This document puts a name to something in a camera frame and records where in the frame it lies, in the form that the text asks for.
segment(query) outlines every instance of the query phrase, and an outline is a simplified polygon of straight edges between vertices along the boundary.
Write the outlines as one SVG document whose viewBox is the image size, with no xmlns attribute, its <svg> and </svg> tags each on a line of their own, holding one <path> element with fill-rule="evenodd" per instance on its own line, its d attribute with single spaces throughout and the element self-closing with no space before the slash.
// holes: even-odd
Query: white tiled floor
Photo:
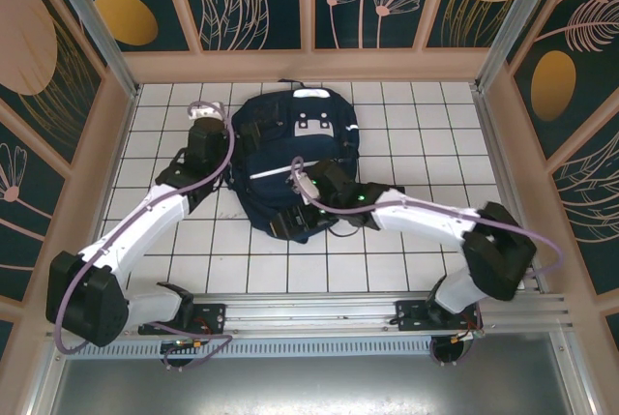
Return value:
<svg viewBox="0 0 619 415">
<path fill-rule="evenodd" d="M 405 187 L 442 204 L 481 207 L 499 200 L 480 122 L 466 83 L 330 82 L 355 104 L 361 128 L 360 180 Z M 192 101 L 230 112 L 285 83 L 147 84 L 114 182 L 104 230 L 122 220 L 184 147 Z M 334 227 L 352 233 L 347 222 Z M 171 281 L 203 292 L 429 291 L 462 265 L 456 252 L 411 233 L 361 229 L 320 233 L 306 245 L 251 228 L 226 187 L 170 228 L 140 260 L 132 283 Z"/>
</svg>

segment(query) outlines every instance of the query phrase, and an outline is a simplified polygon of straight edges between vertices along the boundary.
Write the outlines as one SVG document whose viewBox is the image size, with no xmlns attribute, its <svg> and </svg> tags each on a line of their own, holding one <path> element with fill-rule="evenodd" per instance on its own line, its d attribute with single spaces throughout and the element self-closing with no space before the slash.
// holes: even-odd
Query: vent grille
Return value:
<svg viewBox="0 0 619 415">
<path fill-rule="evenodd" d="M 87 345 L 70 357 L 74 360 L 104 359 L 160 359 L 161 344 L 169 341 L 113 342 L 106 347 Z M 176 358 L 192 359 L 206 355 L 221 342 L 213 341 L 197 349 L 175 352 Z M 428 354 L 429 337 L 400 338 L 337 338 L 289 340 L 236 340 L 217 358 L 277 358 L 277 357 L 332 357 L 362 355 Z"/>
</svg>

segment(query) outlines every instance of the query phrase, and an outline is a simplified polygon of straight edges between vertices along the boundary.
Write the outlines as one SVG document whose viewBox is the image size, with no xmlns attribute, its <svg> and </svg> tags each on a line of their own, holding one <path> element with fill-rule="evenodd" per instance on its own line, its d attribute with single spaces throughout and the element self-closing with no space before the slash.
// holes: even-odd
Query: navy blue backpack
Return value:
<svg viewBox="0 0 619 415">
<path fill-rule="evenodd" d="M 359 127 L 346 99 L 324 88 L 267 93 L 249 99 L 232 116 L 232 125 L 237 144 L 224 178 L 254 228 L 303 244 L 335 223 L 324 222 L 294 236 L 276 233 L 273 226 L 278 214 L 303 205 L 288 182 L 295 157 L 301 156 L 305 167 L 336 160 L 356 179 Z"/>
</svg>

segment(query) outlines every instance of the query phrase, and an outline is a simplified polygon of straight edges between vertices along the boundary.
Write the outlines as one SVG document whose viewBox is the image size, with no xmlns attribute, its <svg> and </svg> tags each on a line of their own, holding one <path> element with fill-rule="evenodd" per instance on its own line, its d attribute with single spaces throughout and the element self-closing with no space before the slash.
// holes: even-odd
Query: purple cable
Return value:
<svg viewBox="0 0 619 415">
<path fill-rule="evenodd" d="M 129 219 L 121 223 L 121 225 L 118 227 L 118 230 L 113 235 L 111 235 L 109 239 L 105 241 L 105 243 L 103 243 L 101 248 L 93 255 L 93 257 L 90 260 L 88 260 L 88 262 L 85 263 L 84 266 L 81 267 L 81 269 L 79 269 L 79 271 L 77 272 L 77 274 L 75 275 L 71 283 L 69 284 L 69 287 L 67 288 L 67 291 L 65 292 L 65 295 L 62 298 L 60 307 L 58 308 L 58 314 L 56 315 L 56 323 L 54 325 L 54 342 L 56 343 L 56 347 L 58 348 L 58 350 L 62 352 L 63 354 L 67 354 L 67 355 L 75 354 L 76 352 L 81 350 L 86 344 L 88 344 L 88 341 L 84 341 L 82 344 L 76 347 L 73 347 L 71 349 L 69 349 L 68 347 L 65 347 L 65 345 L 62 342 L 62 322 L 65 318 L 65 312 L 67 311 L 67 305 L 69 304 L 69 300 L 71 299 L 71 296 L 73 295 L 75 289 L 77 288 L 77 285 L 79 284 L 81 279 L 84 277 L 86 272 L 90 269 L 90 267 L 92 267 L 95 264 L 95 262 L 97 262 L 97 260 L 99 260 L 105 254 L 105 251 L 107 251 L 107 249 L 112 244 L 114 244 L 114 242 L 125 231 L 127 231 L 127 229 L 129 229 L 129 227 L 132 224 L 134 224 L 142 215 L 144 215 L 149 210 L 152 210 L 153 207 L 159 205 L 160 203 L 164 202 L 166 199 L 169 199 L 170 197 L 174 195 L 188 193 L 189 191 L 196 190 L 197 188 L 200 188 L 210 183 L 215 178 L 217 178 L 220 175 L 220 173 L 222 173 L 225 170 L 225 168 L 230 162 L 230 159 L 232 159 L 232 153 L 234 152 L 234 142 L 235 142 L 236 136 L 234 134 L 234 129 L 232 128 L 232 122 L 230 121 L 230 117 L 228 117 L 227 114 L 223 112 L 223 109 L 218 107 L 217 105 L 206 103 L 204 101 L 195 101 L 194 103 L 190 105 L 190 107 L 194 107 L 196 105 L 206 105 L 210 108 L 213 108 L 223 118 L 223 122 L 225 123 L 225 127 L 227 129 L 228 141 L 229 141 L 228 151 L 225 155 L 225 158 L 223 159 L 223 162 L 220 164 L 220 166 L 217 167 L 217 169 L 213 173 L 211 173 L 209 176 L 207 176 L 203 180 L 200 180 L 197 183 L 181 188 L 179 190 L 163 194 L 157 197 L 155 200 L 153 200 L 149 205 L 142 207 L 139 211 L 133 214 Z"/>
<path fill-rule="evenodd" d="M 537 277 L 539 275 L 543 275 L 545 273 L 551 272 L 552 270 L 556 270 L 557 268 L 563 265 L 564 257 L 563 257 L 563 252 L 561 251 L 561 248 L 559 248 L 555 243 L 553 243 L 548 238 L 542 236 L 541 234 L 535 233 L 528 229 L 521 228 L 519 226 L 514 226 L 512 224 L 495 222 L 494 220 L 487 220 L 487 219 L 482 219 L 480 217 L 473 217 L 471 215 L 461 214 L 460 212 L 457 212 L 455 210 L 445 209 L 442 207 L 436 207 L 435 205 L 429 204 L 427 202 L 423 202 L 421 200 L 414 200 L 414 201 L 403 200 L 400 202 L 395 202 L 395 201 L 394 202 L 380 202 L 378 204 L 367 205 L 365 207 L 359 207 L 357 209 L 337 209 L 335 207 L 329 207 L 327 205 L 324 205 L 318 202 L 316 199 L 312 198 L 308 194 L 308 192 L 305 189 L 303 189 L 302 186 L 299 184 L 299 178 L 297 177 L 295 170 L 303 171 L 303 163 L 304 162 L 303 162 L 302 157 L 295 157 L 292 160 L 292 163 L 290 164 L 292 168 L 291 170 L 292 180 L 295 183 L 295 187 L 297 188 L 297 190 L 299 190 L 299 193 L 301 193 L 303 197 L 309 201 L 311 205 L 318 207 L 319 209 L 322 209 L 325 212 L 329 212 L 329 213 L 337 214 L 337 215 L 354 215 L 354 214 L 363 214 L 365 212 L 371 212 L 372 210 L 376 210 L 376 209 L 384 209 L 387 207 L 399 207 L 399 206 L 419 207 L 421 209 L 426 209 L 431 212 L 435 212 L 437 214 L 447 215 L 449 217 L 466 220 L 467 222 L 485 224 L 486 226 L 492 226 L 493 228 L 499 228 L 499 229 L 504 229 L 506 231 L 512 231 L 513 233 L 517 233 L 522 236 L 527 236 L 533 239 L 537 239 L 538 241 L 542 241 L 543 243 L 549 245 L 557 252 L 558 258 L 556 262 L 554 262 L 552 265 L 548 265 L 547 267 L 541 268 L 540 270 L 534 272 L 533 274 L 528 274 L 526 275 L 526 277 Z"/>
<path fill-rule="evenodd" d="M 209 340 L 209 341 L 210 340 L 225 340 L 223 344 L 218 345 L 215 349 L 213 349 L 211 352 L 209 352 L 204 357 L 201 357 L 198 360 L 194 360 L 193 362 L 186 364 L 184 367 L 179 367 L 178 371 L 182 371 L 183 369 L 190 370 L 190 369 L 194 369 L 195 367 L 199 367 L 200 365 L 206 364 L 209 360 L 213 358 L 215 354 L 220 352 L 224 347 L 229 345 L 230 342 L 232 341 L 232 337 L 230 335 L 198 335 L 197 333 L 189 333 L 185 331 L 175 330 L 174 328 L 170 328 L 169 326 L 164 325 L 163 323 L 159 323 L 157 321 L 154 321 L 148 324 L 155 328 L 159 328 L 160 330 L 167 331 L 168 333 L 175 333 L 181 336 L 187 336 L 188 338 L 193 338 L 195 340 Z M 173 347 L 169 348 L 167 349 L 165 354 L 163 354 L 163 362 L 165 363 L 165 366 L 168 370 L 172 369 L 173 367 L 170 365 L 167 358 L 172 352 L 174 352 L 174 350 L 176 349 L 174 349 Z"/>
</svg>

